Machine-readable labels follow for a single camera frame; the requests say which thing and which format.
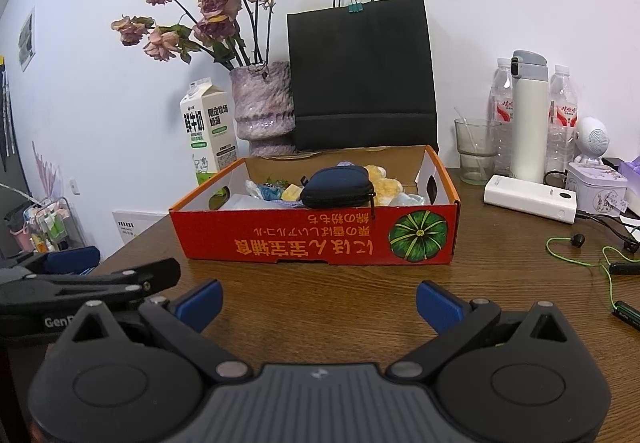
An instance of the wood grain tabletop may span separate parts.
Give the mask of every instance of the wood grain tabletop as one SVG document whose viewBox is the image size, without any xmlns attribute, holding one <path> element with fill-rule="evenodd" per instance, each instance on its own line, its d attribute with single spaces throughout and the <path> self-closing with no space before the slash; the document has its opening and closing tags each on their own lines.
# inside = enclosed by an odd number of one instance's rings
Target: wood grain tabletop
<svg viewBox="0 0 640 443">
<path fill-rule="evenodd" d="M 549 237 L 581 232 L 581 249 L 562 255 L 598 262 L 604 245 L 622 249 L 593 222 L 565 225 L 482 203 L 483 188 L 454 184 L 462 216 L 448 266 L 328 266 L 322 263 L 225 263 L 185 258 L 169 217 L 109 257 L 98 270 L 175 257 L 182 267 L 175 298 L 206 279 L 219 279 L 222 313 L 205 334 L 259 369 L 265 362 L 378 362 L 382 369 L 434 336 L 415 310 L 415 290 L 431 279 L 465 300 L 487 297 L 503 310 L 556 303 L 604 373 L 612 394 L 598 443 L 640 441 L 640 332 L 610 314 L 609 287 L 596 268 L 549 256 Z M 614 299 L 640 309 L 640 277 L 614 276 Z"/>
</svg>

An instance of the white power bank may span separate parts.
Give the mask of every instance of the white power bank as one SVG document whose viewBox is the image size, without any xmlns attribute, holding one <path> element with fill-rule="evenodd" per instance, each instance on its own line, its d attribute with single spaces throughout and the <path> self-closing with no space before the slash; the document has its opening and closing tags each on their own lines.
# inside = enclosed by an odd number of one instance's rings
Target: white power bank
<svg viewBox="0 0 640 443">
<path fill-rule="evenodd" d="M 507 176 L 493 176 L 484 187 L 484 202 L 518 212 L 573 224 L 575 192 Z"/>
</svg>

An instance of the thermos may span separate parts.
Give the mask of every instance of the thermos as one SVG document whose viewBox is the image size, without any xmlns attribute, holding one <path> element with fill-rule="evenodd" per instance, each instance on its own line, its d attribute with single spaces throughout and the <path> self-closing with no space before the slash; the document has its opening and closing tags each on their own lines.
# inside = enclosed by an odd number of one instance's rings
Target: thermos
<svg viewBox="0 0 640 443">
<path fill-rule="evenodd" d="M 511 177 L 542 183 L 549 116 L 549 74 L 538 53 L 516 50 L 513 76 L 513 151 Z"/>
</svg>

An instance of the binder clip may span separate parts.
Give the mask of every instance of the binder clip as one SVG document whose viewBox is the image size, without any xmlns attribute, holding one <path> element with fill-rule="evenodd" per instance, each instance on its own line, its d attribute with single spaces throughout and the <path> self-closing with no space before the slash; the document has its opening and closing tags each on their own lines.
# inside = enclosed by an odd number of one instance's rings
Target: binder clip
<svg viewBox="0 0 640 443">
<path fill-rule="evenodd" d="M 350 14 L 355 14 L 357 12 L 361 12 L 362 10 L 364 10 L 364 7 L 362 6 L 362 2 L 359 0 L 349 0 L 349 13 Z"/>
</svg>

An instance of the wall picture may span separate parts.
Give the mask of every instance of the wall picture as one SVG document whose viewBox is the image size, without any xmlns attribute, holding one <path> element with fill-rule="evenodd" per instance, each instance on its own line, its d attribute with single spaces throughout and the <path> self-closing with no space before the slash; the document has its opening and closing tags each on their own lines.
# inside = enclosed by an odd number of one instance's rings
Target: wall picture
<svg viewBox="0 0 640 443">
<path fill-rule="evenodd" d="M 20 60 L 22 71 L 27 69 L 29 62 L 31 62 L 31 59 L 36 54 L 33 43 L 34 13 L 35 8 L 31 11 L 22 26 L 18 39 L 18 59 Z"/>
</svg>

